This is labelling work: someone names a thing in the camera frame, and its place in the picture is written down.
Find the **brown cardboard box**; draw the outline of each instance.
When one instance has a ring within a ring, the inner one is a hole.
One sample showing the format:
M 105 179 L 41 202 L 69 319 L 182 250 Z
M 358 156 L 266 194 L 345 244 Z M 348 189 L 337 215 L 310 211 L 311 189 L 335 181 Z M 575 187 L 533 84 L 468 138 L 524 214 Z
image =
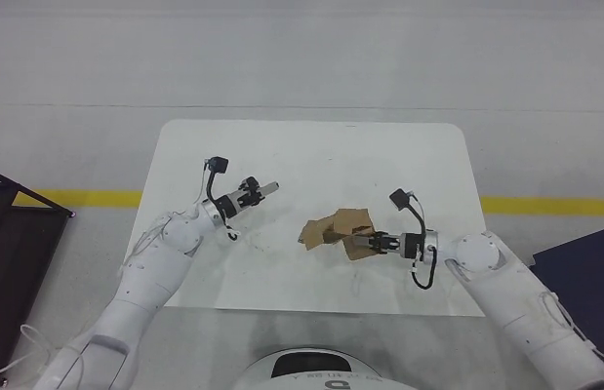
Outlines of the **brown cardboard box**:
M 302 229 L 299 242 L 307 251 L 321 244 L 336 244 L 342 241 L 350 260 L 358 260 L 377 254 L 368 248 L 353 244 L 354 234 L 375 233 L 367 209 L 338 209 L 334 214 L 319 220 L 309 220 Z

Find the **white tabletop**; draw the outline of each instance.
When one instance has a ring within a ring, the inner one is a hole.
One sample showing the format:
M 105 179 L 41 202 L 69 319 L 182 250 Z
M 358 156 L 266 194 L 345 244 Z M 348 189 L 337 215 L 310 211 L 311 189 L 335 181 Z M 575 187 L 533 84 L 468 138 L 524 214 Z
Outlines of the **white tabletop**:
M 434 287 L 419 290 L 410 261 L 395 254 L 349 261 L 342 245 L 307 252 L 308 219 L 338 208 L 368 208 L 376 229 L 417 231 L 387 196 L 414 190 L 426 224 L 458 238 L 485 230 L 462 132 L 447 124 L 177 120 L 161 131 L 129 248 L 153 219 L 183 210 L 199 193 L 205 158 L 229 159 L 214 195 L 247 176 L 280 190 L 205 241 L 168 306 L 353 313 L 481 316 L 439 264 Z

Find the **metal rod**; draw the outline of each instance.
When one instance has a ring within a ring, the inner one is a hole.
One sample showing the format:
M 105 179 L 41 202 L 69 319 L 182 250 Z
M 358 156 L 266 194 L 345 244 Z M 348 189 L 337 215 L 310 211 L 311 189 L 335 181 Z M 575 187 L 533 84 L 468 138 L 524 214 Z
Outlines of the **metal rod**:
M 46 206 L 49 206 L 49 207 L 51 207 L 53 209 L 60 210 L 60 211 L 63 211 L 65 213 L 67 213 L 70 218 L 76 216 L 76 213 L 73 212 L 72 210 L 66 209 L 65 207 L 63 207 L 63 206 L 61 206 L 61 205 L 59 205 L 59 204 L 51 201 L 50 199 L 48 199 L 48 198 L 46 198 L 44 196 L 39 195 L 38 193 L 34 192 L 33 190 L 24 187 L 23 185 L 19 184 L 16 181 L 11 180 L 10 178 L 8 178 L 8 177 L 6 177 L 4 175 L 0 175 L 0 181 L 1 182 L 7 182 L 7 183 L 9 183 L 11 185 L 14 185 L 18 189 L 19 192 L 28 195 L 29 197 L 31 197 L 31 198 L 33 198 L 33 199 L 35 199 L 35 200 L 43 203 Z

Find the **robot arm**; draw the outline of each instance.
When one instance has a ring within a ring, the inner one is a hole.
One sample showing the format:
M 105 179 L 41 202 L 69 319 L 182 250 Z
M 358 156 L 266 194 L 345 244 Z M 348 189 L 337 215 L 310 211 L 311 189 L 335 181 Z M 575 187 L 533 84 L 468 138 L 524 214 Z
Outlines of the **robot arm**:
M 135 244 L 123 265 L 117 293 L 92 327 L 65 345 L 34 389 L 128 389 L 137 374 L 141 337 L 154 315 L 181 286 L 192 257 L 205 238 L 226 220 L 257 205 L 278 189 L 260 187 L 249 177 L 239 189 L 214 199 L 213 178 L 224 173 L 227 160 L 215 157 L 208 198 L 182 213 L 159 217 Z M 228 233 L 230 239 L 236 235 Z
M 414 194 L 399 189 L 390 199 L 397 209 L 417 216 L 409 203 L 411 197 Z M 575 332 L 557 296 L 495 234 L 444 242 L 422 222 L 421 233 L 378 232 L 356 237 L 355 242 L 379 254 L 398 253 L 413 260 L 413 278 L 424 290 L 432 286 L 437 261 L 443 261 L 486 317 L 527 355 L 553 389 L 604 389 L 604 362 L 593 344 Z M 416 279 L 417 262 L 431 266 L 426 285 Z

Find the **yellow floor line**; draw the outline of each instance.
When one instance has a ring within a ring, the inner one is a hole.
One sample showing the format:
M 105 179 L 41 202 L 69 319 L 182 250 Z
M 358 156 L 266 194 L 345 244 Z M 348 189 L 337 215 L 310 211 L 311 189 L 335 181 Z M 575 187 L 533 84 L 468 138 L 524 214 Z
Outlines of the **yellow floor line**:
M 141 191 L 86 189 L 39 189 L 34 191 L 67 208 L 137 208 L 141 201 Z M 39 202 L 20 193 L 15 204 L 19 206 L 37 206 Z
M 81 189 L 40 189 L 36 191 L 68 208 L 137 208 L 141 201 L 140 191 Z M 604 216 L 604 199 L 482 196 L 480 200 L 485 214 Z M 20 206 L 38 205 L 35 200 L 22 194 L 16 198 L 16 204 Z

